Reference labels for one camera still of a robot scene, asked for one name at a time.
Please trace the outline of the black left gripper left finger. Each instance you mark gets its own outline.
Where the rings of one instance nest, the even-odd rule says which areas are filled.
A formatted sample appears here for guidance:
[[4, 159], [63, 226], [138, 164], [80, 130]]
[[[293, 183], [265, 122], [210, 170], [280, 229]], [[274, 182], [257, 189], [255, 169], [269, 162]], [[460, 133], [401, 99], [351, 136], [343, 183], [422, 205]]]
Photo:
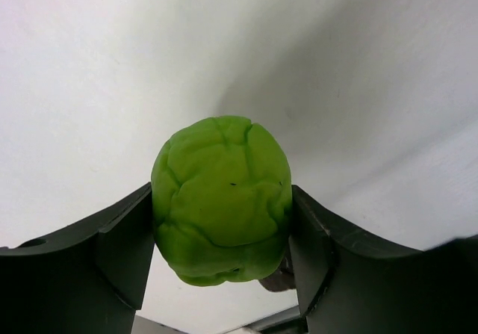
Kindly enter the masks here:
[[152, 261], [152, 189], [1, 248], [2, 333], [130, 333]]

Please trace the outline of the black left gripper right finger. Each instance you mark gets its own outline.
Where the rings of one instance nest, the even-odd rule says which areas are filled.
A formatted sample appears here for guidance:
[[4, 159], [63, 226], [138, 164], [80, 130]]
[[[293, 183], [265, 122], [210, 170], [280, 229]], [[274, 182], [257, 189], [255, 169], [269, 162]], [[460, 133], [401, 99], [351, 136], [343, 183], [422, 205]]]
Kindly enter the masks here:
[[475, 333], [477, 237], [415, 250], [293, 189], [290, 238], [310, 333]]

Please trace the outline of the dark purple fake fruit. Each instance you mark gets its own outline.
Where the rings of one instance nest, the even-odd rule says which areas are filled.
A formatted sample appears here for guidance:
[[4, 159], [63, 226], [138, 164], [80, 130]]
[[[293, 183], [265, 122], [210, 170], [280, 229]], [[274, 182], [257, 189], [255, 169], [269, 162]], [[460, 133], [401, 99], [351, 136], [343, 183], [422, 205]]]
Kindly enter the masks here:
[[269, 276], [260, 279], [261, 286], [269, 292], [295, 290], [294, 269], [290, 256], [284, 256], [279, 267]]

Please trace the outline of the green fake fruit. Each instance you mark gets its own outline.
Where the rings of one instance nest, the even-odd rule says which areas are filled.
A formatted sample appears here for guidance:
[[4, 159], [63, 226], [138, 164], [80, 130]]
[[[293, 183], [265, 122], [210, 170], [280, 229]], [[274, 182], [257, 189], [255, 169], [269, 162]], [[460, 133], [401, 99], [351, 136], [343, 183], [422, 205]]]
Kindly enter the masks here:
[[249, 282], [279, 267], [291, 232], [291, 169], [263, 126], [200, 120], [173, 134], [151, 172], [155, 243], [189, 285]]

